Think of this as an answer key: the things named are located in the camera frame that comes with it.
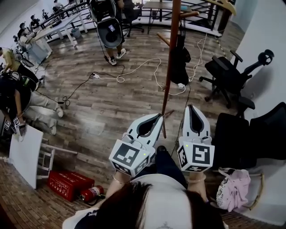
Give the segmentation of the red fire extinguisher box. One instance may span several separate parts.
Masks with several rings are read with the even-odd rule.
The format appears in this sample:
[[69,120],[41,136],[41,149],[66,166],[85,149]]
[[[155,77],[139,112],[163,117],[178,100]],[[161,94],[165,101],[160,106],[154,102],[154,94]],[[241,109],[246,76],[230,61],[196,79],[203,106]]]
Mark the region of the red fire extinguisher box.
[[93,187],[94,179],[68,170],[51,171],[47,185],[56,194],[72,202],[79,198],[82,190]]

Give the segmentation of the small white table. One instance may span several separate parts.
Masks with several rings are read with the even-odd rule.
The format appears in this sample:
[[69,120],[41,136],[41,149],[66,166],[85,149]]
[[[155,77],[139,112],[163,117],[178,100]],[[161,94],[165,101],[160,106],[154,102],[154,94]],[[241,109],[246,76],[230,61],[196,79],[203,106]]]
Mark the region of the small white table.
[[23,136],[19,134],[12,136],[9,161],[22,178],[36,189],[37,181],[49,177],[56,152],[78,154],[78,152],[48,144],[48,140],[43,138],[43,132],[27,125]]

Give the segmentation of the black mesh office chair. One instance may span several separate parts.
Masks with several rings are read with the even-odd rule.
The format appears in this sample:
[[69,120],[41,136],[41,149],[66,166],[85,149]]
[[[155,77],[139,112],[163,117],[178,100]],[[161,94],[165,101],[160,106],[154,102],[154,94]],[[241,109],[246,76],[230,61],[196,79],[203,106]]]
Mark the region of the black mesh office chair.
[[212,168],[250,169],[257,160],[286,160],[286,103],[250,121],[221,113],[212,140]]

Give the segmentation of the long white desk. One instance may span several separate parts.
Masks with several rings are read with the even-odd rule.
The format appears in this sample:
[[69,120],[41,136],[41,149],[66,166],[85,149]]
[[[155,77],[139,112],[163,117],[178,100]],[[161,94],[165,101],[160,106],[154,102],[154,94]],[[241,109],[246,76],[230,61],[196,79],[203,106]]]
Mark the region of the long white desk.
[[43,45],[48,49],[48,51],[52,52],[52,49],[50,48],[49,44],[47,43],[47,41],[45,40],[45,37],[47,37],[48,35],[56,32],[60,39],[63,39],[63,35],[61,33],[61,30],[65,30],[71,44],[73,47],[76,46],[75,42],[73,41],[72,37],[71,37],[71,34],[70,32],[68,31],[68,25],[71,24],[76,18],[79,18],[80,19],[80,22],[82,24],[82,27],[85,31],[85,33],[88,32],[86,26],[85,26],[85,23],[84,23],[84,20],[83,20],[83,17],[81,15],[81,13],[77,13],[77,14],[74,14],[70,17],[67,17],[65,19],[62,20],[62,22],[60,24],[58,24],[57,26],[55,27],[48,27],[48,28],[45,28],[41,31],[39,31],[37,33],[37,35],[33,38],[33,40],[36,42],[37,40],[41,40],[41,42],[43,43]]

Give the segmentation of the person's right forearm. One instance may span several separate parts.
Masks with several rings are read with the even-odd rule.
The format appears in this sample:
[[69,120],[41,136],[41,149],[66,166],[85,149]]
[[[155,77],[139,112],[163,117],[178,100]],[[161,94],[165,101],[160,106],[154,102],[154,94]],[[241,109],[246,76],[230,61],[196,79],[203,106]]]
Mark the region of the person's right forearm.
[[208,198],[205,186],[206,175],[203,172],[190,172],[188,177],[188,190],[197,192],[207,203]]

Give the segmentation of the black swivel office chair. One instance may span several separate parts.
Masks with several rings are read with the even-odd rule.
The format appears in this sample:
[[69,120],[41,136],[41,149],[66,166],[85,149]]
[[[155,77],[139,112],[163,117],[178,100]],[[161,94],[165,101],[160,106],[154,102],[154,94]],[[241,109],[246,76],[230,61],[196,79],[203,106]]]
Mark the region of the black swivel office chair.
[[142,16],[143,4],[139,4],[138,8],[135,9],[135,5],[132,0],[123,0],[124,8],[122,10],[122,29],[128,29],[126,36],[129,38],[132,29],[141,30],[144,33],[142,24],[134,24],[135,20],[141,20],[139,17]]

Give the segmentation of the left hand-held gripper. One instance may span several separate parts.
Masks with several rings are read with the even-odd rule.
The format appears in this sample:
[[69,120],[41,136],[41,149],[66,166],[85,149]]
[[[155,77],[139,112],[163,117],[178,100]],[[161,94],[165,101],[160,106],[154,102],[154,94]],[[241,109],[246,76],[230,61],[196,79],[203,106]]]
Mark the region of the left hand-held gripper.
[[152,164],[156,151],[154,145],[160,135],[163,119],[160,113],[148,114],[130,125],[122,139],[116,141],[109,156],[117,171],[135,177]]

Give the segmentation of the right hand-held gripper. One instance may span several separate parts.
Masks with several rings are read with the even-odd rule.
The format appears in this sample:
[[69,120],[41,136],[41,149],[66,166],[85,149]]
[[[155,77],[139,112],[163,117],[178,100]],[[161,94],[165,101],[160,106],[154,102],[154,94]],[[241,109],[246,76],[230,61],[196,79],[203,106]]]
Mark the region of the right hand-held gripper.
[[206,116],[197,107],[188,105],[184,111],[182,137],[177,150],[181,171],[204,172],[213,166],[215,146],[190,139],[197,136],[197,117],[202,125],[198,135],[210,137],[210,123]]

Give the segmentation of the person's white shirt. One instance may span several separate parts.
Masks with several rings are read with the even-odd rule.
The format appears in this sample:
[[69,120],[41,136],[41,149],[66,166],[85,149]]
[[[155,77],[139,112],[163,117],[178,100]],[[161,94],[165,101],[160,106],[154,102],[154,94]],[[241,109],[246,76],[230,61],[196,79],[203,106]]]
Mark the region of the person's white shirt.
[[175,179],[143,175],[94,207],[77,211],[62,229],[228,229],[219,212]]

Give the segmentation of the pink fabric bag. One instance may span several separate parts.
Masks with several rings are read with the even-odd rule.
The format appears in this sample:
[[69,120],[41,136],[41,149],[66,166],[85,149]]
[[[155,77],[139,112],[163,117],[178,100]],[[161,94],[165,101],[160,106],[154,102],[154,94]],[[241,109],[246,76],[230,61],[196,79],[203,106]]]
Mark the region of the pink fabric bag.
[[231,212],[235,208],[240,208],[248,202],[246,195],[251,178],[247,170],[234,170],[232,174],[226,170],[219,169],[219,173],[225,176],[220,183],[216,194],[216,203],[220,209]]

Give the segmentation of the brown wooden coat rack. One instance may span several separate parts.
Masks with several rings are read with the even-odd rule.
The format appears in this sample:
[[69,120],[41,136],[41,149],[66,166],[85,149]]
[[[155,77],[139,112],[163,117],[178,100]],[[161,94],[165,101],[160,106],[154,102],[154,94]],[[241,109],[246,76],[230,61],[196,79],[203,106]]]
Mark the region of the brown wooden coat rack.
[[169,41],[169,55],[168,55],[168,67],[167,67],[167,76],[166,76],[166,82],[165,86],[163,87],[164,90],[164,100],[163,100],[163,106],[161,114],[162,116],[165,115],[166,105],[168,101],[169,96],[169,89],[170,89],[170,83],[171,83],[171,69],[172,69],[172,51],[176,48],[177,45],[177,36],[178,36],[178,30],[179,30],[179,22],[180,19],[184,19],[186,17],[191,16],[198,16],[198,12],[190,12],[190,13],[181,13],[181,0],[173,0],[172,2],[172,21],[171,21],[171,34],[170,34],[170,41]]

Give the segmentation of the person's dark trousers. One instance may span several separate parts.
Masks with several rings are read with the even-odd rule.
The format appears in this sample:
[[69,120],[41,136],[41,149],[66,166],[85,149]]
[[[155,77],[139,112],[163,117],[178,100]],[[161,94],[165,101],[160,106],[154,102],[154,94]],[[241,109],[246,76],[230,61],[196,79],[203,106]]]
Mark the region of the person's dark trousers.
[[184,188],[188,186],[182,171],[177,167],[168,151],[157,152],[155,164],[150,167],[145,167],[135,178],[150,174],[167,175],[179,182]]

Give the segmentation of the black office chair with headrest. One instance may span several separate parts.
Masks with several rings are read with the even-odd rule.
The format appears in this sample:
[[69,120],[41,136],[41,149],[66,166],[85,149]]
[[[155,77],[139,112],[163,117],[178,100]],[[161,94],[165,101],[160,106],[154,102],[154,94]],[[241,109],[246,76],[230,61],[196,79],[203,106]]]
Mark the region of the black office chair with headrest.
[[208,102],[216,93],[221,92],[227,101],[226,107],[228,109],[231,108],[228,93],[234,95],[235,98],[240,97],[246,81],[252,77],[251,73],[260,66],[269,65],[274,58],[274,53],[266,49],[258,55],[257,62],[245,68],[243,72],[239,72],[237,65],[238,62],[243,62],[243,59],[235,51],[231,50],[231,53],[235,57],[234,63],[225,57],[213,56],[212,60],[205,64],[205,68],[212,75],[212,78],[199,77],[200,82],[207,81],[212,84],[212,92],[205,97],[205,101]]

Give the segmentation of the red fire extinguisher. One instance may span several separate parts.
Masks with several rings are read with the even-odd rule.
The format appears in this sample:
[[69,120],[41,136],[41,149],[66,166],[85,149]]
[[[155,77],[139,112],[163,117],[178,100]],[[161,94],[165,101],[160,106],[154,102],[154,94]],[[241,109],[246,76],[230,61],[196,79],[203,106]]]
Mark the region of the red fire extinguisher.
[[97,185],[80,192],[79,198],[89,206],[94,206],[100,199],[104,199],[104,189]]

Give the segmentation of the beige wooden clothes hanger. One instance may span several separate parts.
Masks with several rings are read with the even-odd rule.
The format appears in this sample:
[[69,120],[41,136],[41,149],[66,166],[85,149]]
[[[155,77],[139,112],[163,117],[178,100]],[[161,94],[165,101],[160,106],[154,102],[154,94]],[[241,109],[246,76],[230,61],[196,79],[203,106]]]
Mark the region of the beige wooden clothes hanger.
[[234,5],[229,0],[205,0],[211,4],[215,4],[219,7],[222,7],[231,12],[234,16],[236,16],[236,9]]

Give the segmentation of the person's left forearm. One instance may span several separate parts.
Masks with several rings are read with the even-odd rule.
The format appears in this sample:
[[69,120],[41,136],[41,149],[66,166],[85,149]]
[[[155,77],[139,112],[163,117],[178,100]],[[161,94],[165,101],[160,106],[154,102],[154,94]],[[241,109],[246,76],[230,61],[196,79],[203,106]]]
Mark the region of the person's left forearm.
[[131,176],[122,173],[120,171],[116,171],[113,175],[113,180],[110,184],[110,186],[107,189],[105,198],[109,198],[112,196],[115,192],[120,190],[125,184],[129,183],[131,179]]

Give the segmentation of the brown wooden desk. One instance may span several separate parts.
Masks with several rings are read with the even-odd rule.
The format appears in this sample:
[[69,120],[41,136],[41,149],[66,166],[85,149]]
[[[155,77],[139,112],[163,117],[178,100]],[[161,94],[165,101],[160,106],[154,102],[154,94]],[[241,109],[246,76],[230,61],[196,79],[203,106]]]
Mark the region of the brown wooden desk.
[[148,25],[148,32],[153,25],[171,25],[172,20],[172,1],[151,0],[147,1],[142,7],[142,23]]

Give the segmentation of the yellow black striped rod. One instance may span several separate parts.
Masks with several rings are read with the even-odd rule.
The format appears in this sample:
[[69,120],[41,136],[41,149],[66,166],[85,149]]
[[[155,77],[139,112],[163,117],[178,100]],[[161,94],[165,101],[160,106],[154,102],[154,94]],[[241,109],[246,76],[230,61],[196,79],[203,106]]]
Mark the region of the yellow black striped rod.
[[226,58],[226,57],[227,57],[227,55],[226,55],[226,53],[225,53],[225,51],[224,51],[224,49],[223,49],[223,47],[222,47],[222,45],[221,45],[221,43],[220,43],[219,39],[218,39],[217,37],[215,37],[215,40],[216,40],[216,42],[217,42],[217,44],[218,44],[218,46],[219,46],[220,50],[222,51],[223,56]]

